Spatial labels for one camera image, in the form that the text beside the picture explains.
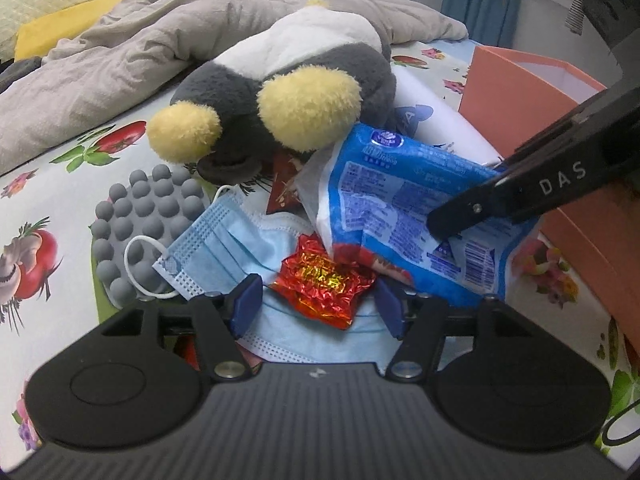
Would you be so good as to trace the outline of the red foil snack packet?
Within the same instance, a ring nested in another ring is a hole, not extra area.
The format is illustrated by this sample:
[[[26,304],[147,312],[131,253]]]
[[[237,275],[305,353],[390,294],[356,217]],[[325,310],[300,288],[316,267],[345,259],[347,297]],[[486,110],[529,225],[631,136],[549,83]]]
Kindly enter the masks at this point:
[[[306,318],[348,330],[375,280],[376,274],[365,266],[332,260],[317,234],[302,234],[269,288]]]

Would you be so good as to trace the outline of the blue face mask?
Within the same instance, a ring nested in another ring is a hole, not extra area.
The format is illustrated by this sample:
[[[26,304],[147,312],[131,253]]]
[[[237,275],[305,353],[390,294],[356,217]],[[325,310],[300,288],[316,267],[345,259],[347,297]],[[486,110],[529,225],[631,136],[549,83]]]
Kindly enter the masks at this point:
[[[262,214],[239,188],[224,185],[173,243],[158,248],[152,268],[186,299],[226,294],[247,275],[260,275],[262,306],[240,344],[266,361],[373,362],[385,370],[400,341],[388,331],[371,295],[364,296],[352,327],[339,330],[305,318],[269,288],[298,238],[311,232],[308,220],[290,212]]]

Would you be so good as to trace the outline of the blue tissue pack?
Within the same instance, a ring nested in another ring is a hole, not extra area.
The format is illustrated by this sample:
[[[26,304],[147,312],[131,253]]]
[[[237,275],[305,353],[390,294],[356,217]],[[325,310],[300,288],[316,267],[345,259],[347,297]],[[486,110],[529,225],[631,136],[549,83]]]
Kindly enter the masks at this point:
[[[536,228],[488,219],[436,240],[435,208],[495,170],[399,133],[358,124],[315,152],[295,178],[298,198],[330,257],[361,264],[457,307],[506,296],[514,252]]]

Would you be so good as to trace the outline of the brown snack packet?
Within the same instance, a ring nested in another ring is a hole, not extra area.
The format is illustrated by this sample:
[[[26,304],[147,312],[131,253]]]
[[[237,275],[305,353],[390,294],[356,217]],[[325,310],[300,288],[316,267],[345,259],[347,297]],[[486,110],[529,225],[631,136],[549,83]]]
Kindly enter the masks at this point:
[[[295,178],[302,168],[303,163],[290,153],[280,152],[274,155],[273,181],[266,214],[283,211],[297,212],[302,208],[295,184]]]

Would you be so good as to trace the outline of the green massage hammer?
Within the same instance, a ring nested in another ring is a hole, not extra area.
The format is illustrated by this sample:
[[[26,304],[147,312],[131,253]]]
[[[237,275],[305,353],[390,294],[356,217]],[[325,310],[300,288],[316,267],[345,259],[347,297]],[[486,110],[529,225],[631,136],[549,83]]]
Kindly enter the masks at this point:
[[[177,296],[154,263],[209,204],[206,186],[186,167],[136,169],[127,182],[110,187],[90,226],[100,321],[122,308]]]

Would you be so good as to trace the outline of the white spray can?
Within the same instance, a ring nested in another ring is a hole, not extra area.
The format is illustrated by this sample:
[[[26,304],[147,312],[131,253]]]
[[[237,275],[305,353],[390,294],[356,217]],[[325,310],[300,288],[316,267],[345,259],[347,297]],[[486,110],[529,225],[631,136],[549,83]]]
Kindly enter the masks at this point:
[[[484,136],[407,67],[395,65],[392,72],[396,78],[394,116],[399,133],[485,167],[502,162]]]

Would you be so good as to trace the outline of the floral plastic mat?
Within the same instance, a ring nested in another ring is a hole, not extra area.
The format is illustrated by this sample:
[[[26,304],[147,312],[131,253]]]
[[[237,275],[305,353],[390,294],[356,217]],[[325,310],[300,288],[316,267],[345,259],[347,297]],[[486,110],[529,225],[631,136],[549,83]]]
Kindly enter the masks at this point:
[[[35,270],[14,288],[1,324],[1,467],[9,471],[34,452],[37,439],[23,406],[29,377],[38,366],[116,311],[93,277],[91,223],[94,208],[131,171],[160,163],[142,131],[175,88],[168,86],[140,105],[89,130],[1,178],[1,244],[29,229],[42,244]],[[508,299],[546,330],[596,363],[613,386],[611,438],[626,443],[602,452],[627,468],[639,456],[637,356],[612,316],[582,281],[573,261],[562,264],[575,284],[561,302],[544,296],[537,283],[520,276]]]

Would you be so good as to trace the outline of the grey penguin plush toy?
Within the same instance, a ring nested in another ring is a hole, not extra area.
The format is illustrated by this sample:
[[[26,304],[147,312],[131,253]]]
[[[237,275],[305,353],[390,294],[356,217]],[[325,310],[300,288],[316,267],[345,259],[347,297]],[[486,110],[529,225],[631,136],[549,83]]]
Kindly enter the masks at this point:
[[[186,76],[146,136],[165,162],[235,184],[281,152],[308,158],[358,122],[385,126],[395,92],[382,32],[359,14],[309,1]]]

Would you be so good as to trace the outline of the grey quilt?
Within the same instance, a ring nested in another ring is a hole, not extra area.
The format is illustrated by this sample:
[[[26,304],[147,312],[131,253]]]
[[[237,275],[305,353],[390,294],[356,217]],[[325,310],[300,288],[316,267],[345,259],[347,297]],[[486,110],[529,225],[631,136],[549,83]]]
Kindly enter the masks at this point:
[[[1,95],[1,170],[125,113],[193,61],[263,32],[308,0],[122,0]],[[465,24],[411,0],[324,0],[390,44],[462,40]]]

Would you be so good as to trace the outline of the dark grey blanket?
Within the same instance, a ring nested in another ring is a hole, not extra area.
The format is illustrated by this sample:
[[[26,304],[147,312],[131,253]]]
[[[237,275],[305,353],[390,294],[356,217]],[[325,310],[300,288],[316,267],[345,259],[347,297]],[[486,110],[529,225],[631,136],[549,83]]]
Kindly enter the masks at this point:
[[[2,70],[0,75],[0,92],[5,92],[15,81],[27,76],[34,70],[38,70],[41,62],[42,58],[40,58],[40,56],[33,56],[32,58],[13,61],[10,65],[6,66],[6,69]]]

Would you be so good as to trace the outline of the yellow pillow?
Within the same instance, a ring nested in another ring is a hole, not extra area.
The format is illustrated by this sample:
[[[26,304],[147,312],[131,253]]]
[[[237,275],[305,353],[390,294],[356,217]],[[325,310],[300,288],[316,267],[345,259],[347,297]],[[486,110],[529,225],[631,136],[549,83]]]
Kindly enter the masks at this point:
[[[96,24],[122,0],[89,0],[40,16],[17,29],[13,57],[43,58],[61,39],[73,39]]]

